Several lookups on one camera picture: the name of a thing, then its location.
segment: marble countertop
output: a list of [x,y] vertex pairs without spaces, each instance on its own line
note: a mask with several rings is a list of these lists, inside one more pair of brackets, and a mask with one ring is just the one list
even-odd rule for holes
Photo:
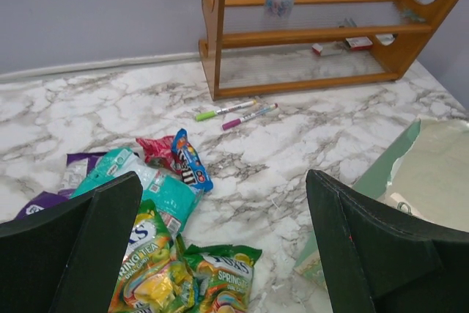
[[194,116],[245,99],[213,103],[198,62],[3,84],[0,100],[0,221],[39,192],[57,190],[67,153],[137,147],[135,137],[186,128],[215,188],[184,237],[264,251],[254,313],[332,312],[328,294],[292,270],[311,230],[308,169],[351,184],[418,115],[465,116],[417,62],[394,83],[261,97],[279,110],[225,133],[222,123],[240,114],[206,122]]

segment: green candy bag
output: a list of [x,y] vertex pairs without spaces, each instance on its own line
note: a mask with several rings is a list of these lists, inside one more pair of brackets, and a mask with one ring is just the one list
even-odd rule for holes
[[199,283],[199,298],[190,313],[245,313],[262,251],[247,246],[190,246],[184,258]]
[[184,230],[185,223],[203,192],[148,167],[130,148],[117,148],[106,153],[71,198],[85,194],[130,171],[139,176],[143,187],[141,199],[155,202],[171,235],[176,237]]
[[155,203],[142,201],[108,313],[182,313],[195,304],[196,282],[177,241]]

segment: wooden shelf frame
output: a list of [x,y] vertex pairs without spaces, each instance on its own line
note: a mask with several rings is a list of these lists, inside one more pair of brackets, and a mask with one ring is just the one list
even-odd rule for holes
[[[199,53],[212,99],[260,95],[296,89],[324,88],[342,84],[398,80],[405,74],[459,0],[434,0],[430,4],[422,4],[418,0],[295,0],[295,4],[341,4],[381,1],[392,1],[400,10],[410,9],[419,17],[424,18],[426,22],[393,26],[224,33],[226,7],[261,7],[264,5],[264,0],[202,0],[207,39],[199,41]],[[398,34],[398,36],[392,44],[383,45],[375,37],[376,34]],[[343,40],[347,37],[362,36],[369,37],[374,43],[370,52],[381,64],[385,73],[220,89],[221,51],[223,49],[330,42]]]

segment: green marker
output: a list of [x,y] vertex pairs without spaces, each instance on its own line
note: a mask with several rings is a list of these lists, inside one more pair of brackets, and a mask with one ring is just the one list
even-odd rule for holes
[[253,106],[256,103],[257,102],[255,100],[251,100],[250,102],[237,104],[236,106],[230,106],[229,108],[223,108],[220,110],[208,111],[207,113],[201,113],[196,116],[196,121],[206,120],[211,117],[216,117],[217,115],[228,114],[228,113],[231,113],[232,111],[236,111],[236,110],[243,109],[243,108],[248,108],[250,106]]

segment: candy pile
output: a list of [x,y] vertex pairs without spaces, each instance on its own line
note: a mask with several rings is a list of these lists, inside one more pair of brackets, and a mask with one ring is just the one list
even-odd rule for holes
[[144,161],[127,147],[67,155],[57,194],[42,192],[17,218],[134,171],[142,199],[108,313],[247,312],[254,263],[262,252],[230,245],[186,250],[180,235],[202,195],[213,189],[187,131],[136,141]]

